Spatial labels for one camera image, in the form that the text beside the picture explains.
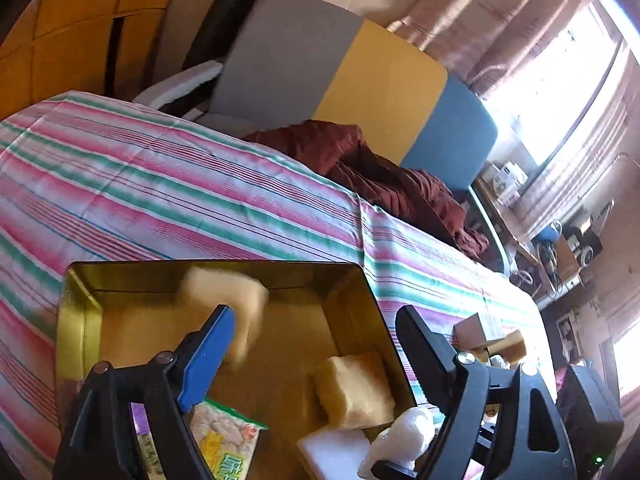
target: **chair armrest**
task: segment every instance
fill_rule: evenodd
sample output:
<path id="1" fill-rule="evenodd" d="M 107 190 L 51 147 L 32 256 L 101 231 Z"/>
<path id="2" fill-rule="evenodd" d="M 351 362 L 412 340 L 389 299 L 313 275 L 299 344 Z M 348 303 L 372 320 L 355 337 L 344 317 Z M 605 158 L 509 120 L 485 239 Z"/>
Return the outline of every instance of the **chair armrest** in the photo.
<path id="1" fill-rule="evenodd" d="M 471 186 L 466 190 L 466 198 L 468 199 L 470 206 L 476 211 L 477 220 L 482 226 L 484 234 L 489 238 L 489 245 L 494 251 L 495 259 L 489 262 L 487 266 L 491 270 L 500 272 L 508 278 L 511 274 L 511 266 L 509 264 L 509 259 L 507 258 L 507 253 L 504 251 L 502 242 L 500 241 L 500 238 L 498 238 L 498 233 L 495 232 L 494 225 L 491 220 L 489 220 L 489 217 L 484 210 L 484 206 L 482 206 L 480 199 Z"/>
<path id="2" fill-rule="evenodd" d="M 180 97 L 193 92 L 198 86 L 217 78 L 222 70 L 222 63 L 207 61 L 200 65 L 192 66 L 183 72 L 150 86 L 138 94 L 133 102 L 145 105 L 153 110 L 159 110 L 162 106 L 174 102 Z"/>

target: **white device on desk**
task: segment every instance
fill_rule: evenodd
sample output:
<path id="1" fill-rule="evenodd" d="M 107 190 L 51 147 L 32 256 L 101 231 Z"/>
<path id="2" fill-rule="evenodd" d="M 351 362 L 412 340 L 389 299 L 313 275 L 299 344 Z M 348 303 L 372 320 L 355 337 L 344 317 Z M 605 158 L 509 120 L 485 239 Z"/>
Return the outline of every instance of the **white device on desk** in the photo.
<path id="1" fill-rule="evenodd" d="M 498 204 L 509 205 L 519 197 L 518 190 L 527 181 L 527 174 L 513 162 L 507 162 L 494 176 L 494 191 Z"/>

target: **white armrest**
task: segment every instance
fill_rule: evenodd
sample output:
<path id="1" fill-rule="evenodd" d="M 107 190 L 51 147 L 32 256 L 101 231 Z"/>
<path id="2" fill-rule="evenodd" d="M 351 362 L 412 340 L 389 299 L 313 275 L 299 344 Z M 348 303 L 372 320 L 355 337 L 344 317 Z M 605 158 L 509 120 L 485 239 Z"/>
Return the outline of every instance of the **white armrest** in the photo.
<path id="1" fill-rule="evenodd" d="M 222 63 L 206 61 L 150 86 L 138 94 L 133 102 L 159 110 L 165 104 L 190 94 L 201 84 L 217 78 L 221 70 Z"/>

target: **purple label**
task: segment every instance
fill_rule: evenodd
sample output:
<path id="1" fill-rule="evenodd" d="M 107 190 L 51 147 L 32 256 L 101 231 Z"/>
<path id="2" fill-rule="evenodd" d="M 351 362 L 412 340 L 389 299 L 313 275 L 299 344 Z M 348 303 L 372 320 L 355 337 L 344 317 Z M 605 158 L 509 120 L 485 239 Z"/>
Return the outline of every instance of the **purple label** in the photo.
<path id="1" fill-rule="evenodd" d="M 149 421 L 146 418 L 145 405 L 138 402 L 131 403 L 131 413 L 133 414 L 133 425 L 136 428 L 136 435 L 151 433 Z"/>

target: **golden tray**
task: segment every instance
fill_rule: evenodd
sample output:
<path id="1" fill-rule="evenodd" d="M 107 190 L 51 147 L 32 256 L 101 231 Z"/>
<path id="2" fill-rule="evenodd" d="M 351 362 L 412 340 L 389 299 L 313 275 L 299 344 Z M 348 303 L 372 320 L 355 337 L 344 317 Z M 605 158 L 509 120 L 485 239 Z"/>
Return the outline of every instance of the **golden tray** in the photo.
<path id="1" fill-rule="evenodd" d="M 207 313 L 174 305 L 197 265 L 242 272 L 270 290 L 262 331 L 247 361 L 223 365 L 208 396 L 267 424 L 249 479 L 308 478 L 296 441 L 326 422 L 308 378 L 334 355 L 376 351 L 396 400 L 396 416 L 415 406 L 394 343 L 362 269 L 355 264 L 247 260 L 74 263 L 66 271 L 56 343 L 56 402 L 68 421 L 76 385 L 94 363 L 146 363 L 198 330 Z M 375 437 L 382 428 L 367 431 Z"/>

